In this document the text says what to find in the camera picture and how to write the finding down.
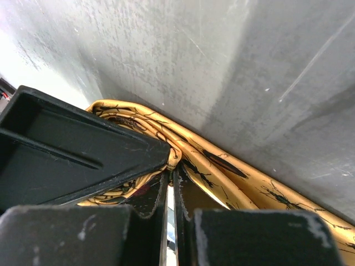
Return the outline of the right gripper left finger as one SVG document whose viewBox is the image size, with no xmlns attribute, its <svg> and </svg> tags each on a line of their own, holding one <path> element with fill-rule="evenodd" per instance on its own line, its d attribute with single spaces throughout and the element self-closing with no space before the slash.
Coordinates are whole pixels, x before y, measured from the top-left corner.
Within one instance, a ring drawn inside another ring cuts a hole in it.
<svg viewBox="0 0 355 266">
<path fill-rule="evenodd" d="M 165 265 L 169 173 L 114 206 L 16 206 L 1 215 L 2 265 Z"/>
</svg>

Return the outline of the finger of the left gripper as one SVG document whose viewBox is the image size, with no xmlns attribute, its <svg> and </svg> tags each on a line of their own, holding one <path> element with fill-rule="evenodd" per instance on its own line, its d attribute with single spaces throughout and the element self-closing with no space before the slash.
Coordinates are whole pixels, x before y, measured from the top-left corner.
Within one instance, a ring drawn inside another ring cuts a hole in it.
<svg viewBox="0 0 355 266">
<path fill-rule="evenodd" d="M 165 166 L 170 146 L 21 86 L 1 113 L 1 211 L 75 204 Z"/>
</svg>

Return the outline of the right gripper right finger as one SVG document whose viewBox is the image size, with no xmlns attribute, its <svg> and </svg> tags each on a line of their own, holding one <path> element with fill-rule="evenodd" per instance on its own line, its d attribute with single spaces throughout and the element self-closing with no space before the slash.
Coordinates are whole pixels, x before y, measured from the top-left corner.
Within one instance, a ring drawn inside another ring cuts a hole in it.
<svg viewBox="0 0 355 266">
<path fill-rule="evenodd" d="M 343 265 L 335 241 L 307 211 L 230 211 L 173 172 L 178 265 Z"/>
</svg>

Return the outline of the yellow insect print tie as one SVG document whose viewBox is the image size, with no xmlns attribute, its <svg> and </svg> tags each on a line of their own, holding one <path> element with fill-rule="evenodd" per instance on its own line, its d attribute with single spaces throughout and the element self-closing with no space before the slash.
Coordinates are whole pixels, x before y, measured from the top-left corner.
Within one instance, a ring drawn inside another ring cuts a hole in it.
<svg viewBox="0 0 355 266">
<path fill-rule="evenodd" d="M 233 157 L 203 137 L 146 106 L 119 100 L 98 100 L 87 112 L 126 129 L 164 141 L 170 146 L 167 162 L 122 185 L 87 199 L 85 206 L 114 205 L 128 198 L 165 170 L 181 163 L 189 179 L 228 209 L 306 210 L 329 226 L 346 265 L 354 264 L 354 226 L 293 189 Z"/>
</svg>

